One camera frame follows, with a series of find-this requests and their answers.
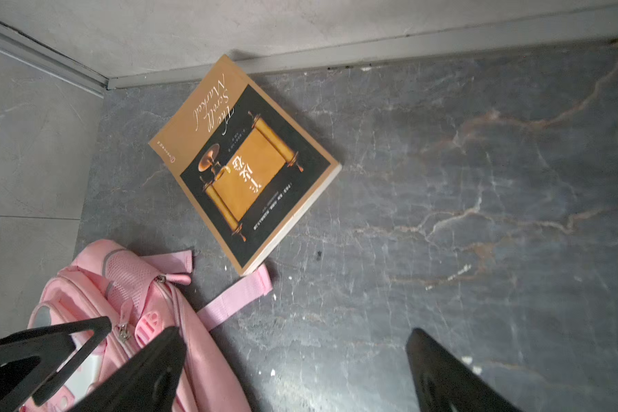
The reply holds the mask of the brown and black book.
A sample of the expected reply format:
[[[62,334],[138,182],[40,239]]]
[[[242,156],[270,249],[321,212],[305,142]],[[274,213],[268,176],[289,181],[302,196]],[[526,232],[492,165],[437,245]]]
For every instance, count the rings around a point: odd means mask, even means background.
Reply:
[[[228,56],[149,145],[240,276],[264,262],[342,169]]]

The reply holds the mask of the pink school backpack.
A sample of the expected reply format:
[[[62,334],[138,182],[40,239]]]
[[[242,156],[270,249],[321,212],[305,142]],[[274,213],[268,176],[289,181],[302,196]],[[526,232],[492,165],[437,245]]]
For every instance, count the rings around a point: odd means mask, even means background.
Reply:
[[[272,290],[265,265],[195,311],[179,290],[191,283],[192,251],[138,256],[112,240],[85,247],[43,289],[30,329],[107,317],[105,340],[53,396],[23,411],[68,411],[164,329],[177,327],[187,355],[174,411],[248,411],[238,379],[211,331]]]

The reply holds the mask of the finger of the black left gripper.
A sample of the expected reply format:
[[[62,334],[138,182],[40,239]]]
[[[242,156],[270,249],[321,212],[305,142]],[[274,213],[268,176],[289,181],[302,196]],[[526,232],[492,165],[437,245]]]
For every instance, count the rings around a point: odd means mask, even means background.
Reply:
[[[111,331],[110,319],[99,317],[0,339],[0,411],[48,401]]]

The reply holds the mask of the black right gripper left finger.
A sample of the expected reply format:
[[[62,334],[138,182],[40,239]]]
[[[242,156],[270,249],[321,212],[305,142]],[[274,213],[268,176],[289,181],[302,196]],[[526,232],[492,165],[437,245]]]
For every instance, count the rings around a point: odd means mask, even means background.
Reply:
[[[186,352],[180,329],[166,328],[72,410],[172,410]]]

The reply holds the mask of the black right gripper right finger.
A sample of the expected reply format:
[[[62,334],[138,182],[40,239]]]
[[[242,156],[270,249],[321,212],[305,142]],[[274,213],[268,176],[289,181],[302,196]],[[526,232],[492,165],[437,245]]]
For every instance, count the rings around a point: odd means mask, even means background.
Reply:
[[[516,411],[421,328],[413,329],[406,353],[421,411]]]

